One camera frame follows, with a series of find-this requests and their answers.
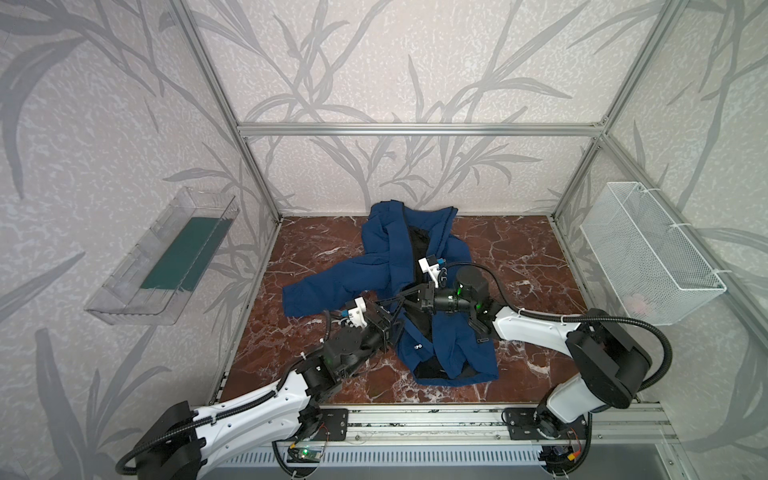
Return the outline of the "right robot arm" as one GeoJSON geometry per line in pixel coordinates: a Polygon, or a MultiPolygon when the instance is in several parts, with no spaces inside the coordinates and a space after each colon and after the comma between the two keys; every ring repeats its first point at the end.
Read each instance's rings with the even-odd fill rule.
{"type": "Polygon", "coordinates": [[[467,262],[457,263],[452,287],[429,278],[402,290],[392,300],[428,314],[460,313],[481,339],[519,341],[558,351],[572,359],[577,372],[554,387],[536,409],[508,425],[559,439],[601,407],[626,409],[638,392],[663,377],[668,366],[653,370],[650,355],[626,331],[627,326],[654,332],[639,320],[613,317],[599,309],[582,315],[534,312],[495,299],[489,290],[494,275],[467,262]]]}

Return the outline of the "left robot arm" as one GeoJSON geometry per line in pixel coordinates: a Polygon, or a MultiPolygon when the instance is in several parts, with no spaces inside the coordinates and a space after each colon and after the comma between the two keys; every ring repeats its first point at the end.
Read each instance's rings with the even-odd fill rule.
{"type": "Polygon", "coordinates": [[[169,407],[117,461],[116,472],[139,479],[201,479],[254,447],[311,438],[321,427],[322,404],[398,341],[401,310],[394,301],[362,301],[340,314],[341,328],[277,381],[222,403],[169,407]]]}

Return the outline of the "blue zip-up jacket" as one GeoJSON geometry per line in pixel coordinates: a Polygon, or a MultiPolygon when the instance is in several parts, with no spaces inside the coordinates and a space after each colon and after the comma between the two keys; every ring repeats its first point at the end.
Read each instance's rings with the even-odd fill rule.
{"type": "MultiPolygon", "coordinates": [[[[361,229],[363,255],[285,286],[285,315],[339,310],[365,291],[392,298],[422,279],[418,261],[430,255],[448,263],[470,261],[469,247],[451,232],[457,213],[454,207],[419,211],[399,201],[375,204],[361,229]]],[[[404,308],[399,317],[404,328],[396,354],[418,384],[460,387],[498,379],[494,344],[478,339],[467,314],[404,308]]]]}

